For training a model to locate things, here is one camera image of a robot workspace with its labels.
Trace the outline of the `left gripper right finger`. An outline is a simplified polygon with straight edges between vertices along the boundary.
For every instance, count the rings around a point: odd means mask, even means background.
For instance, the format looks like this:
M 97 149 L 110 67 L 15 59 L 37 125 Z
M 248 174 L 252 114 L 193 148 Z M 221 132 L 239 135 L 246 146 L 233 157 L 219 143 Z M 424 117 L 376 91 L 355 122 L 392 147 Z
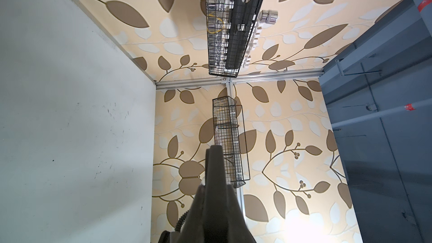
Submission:
M 227 219 L 224 243 L 255 243 L 253 235 L 246 225 L 246 221 L 237 201 L 234 188 L 226 185 L 225 209 Z

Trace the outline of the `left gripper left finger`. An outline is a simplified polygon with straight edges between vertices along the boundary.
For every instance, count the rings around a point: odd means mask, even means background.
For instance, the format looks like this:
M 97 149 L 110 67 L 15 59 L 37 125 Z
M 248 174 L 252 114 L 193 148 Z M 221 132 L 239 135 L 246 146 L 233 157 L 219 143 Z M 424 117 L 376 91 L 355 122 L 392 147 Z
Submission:
M 203 227 L 204 202 L 205 186 L 200 185 L 177 239 L 178 243 L 205 243 Z

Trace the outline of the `black phone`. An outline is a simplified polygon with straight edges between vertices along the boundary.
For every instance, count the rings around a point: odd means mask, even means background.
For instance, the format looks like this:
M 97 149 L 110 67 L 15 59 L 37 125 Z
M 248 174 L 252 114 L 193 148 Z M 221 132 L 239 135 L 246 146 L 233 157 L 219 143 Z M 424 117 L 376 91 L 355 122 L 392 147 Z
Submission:
M 203 229 L 206 243 L 228 242 L 227 185 L 220 145 L 213 145 L 206 151 Z

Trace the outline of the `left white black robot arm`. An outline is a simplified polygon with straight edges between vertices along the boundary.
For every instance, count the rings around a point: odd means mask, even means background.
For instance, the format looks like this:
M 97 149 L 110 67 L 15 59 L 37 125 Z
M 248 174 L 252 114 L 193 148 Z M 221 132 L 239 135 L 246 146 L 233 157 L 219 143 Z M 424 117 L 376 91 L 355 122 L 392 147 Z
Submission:
M 160 243 L 254 243 L 241 212 L 234 189 L 226 187 L 222 195 L 225 204 L 219 208 L 212 204 L 220 216 L 206 216 L 206 188 L 201 185 L 190 209 L 178 220 L 173 232 L 163 231 Z

